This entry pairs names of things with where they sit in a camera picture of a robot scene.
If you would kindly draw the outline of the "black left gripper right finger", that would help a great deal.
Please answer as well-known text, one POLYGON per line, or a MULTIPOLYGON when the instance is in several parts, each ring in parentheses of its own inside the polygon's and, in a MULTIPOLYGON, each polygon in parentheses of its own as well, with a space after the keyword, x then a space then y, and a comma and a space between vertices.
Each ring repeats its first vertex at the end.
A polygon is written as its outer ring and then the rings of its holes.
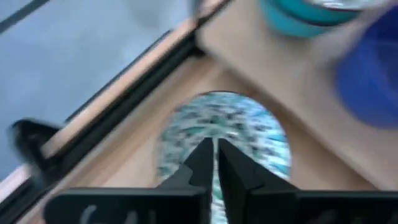
POLYGON ((225 139, 218 141, 218 173, 229 223, 294 222, 298 188, 225 139))

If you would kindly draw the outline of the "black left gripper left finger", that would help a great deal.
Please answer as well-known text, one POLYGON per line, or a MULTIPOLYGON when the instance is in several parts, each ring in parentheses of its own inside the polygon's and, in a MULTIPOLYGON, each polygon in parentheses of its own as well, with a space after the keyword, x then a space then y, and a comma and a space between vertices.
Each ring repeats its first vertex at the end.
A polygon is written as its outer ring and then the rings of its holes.
POLYGON ((178 166, 178 169, 158 187, 165 188, 192 188, 199 187, 204 190, 201 199, 200 223, 211 223, 211 190, 213 183, 213 141, 205 138, 189 156, 178 166))

